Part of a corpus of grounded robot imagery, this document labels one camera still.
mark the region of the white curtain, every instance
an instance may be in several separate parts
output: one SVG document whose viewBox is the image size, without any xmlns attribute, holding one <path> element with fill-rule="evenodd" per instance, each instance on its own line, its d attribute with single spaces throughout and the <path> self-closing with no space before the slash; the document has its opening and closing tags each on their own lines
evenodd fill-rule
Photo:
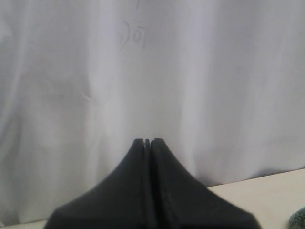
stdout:
<svg viewBox="0 0 305 229">
<path fill-rule="evenodd" d="M 45 219 L 135 138 L 207 185 L 305 166 L 305 0 L 0 0 L 0 221 Z"/>
</svg>

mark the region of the table surface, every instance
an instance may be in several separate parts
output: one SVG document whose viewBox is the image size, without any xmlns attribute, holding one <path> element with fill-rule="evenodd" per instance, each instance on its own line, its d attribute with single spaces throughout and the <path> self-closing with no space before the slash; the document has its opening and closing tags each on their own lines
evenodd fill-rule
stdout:
<svg viewBox="0 0 305 229">
<path fill-rule="evenodd" d="M 305 169 L 209 188 L 253 213 L 264 229 L 286 229 L 292 213 L 305 206 Z M 5 229 L 42 229 L 45 221 Z"/>
</svg>

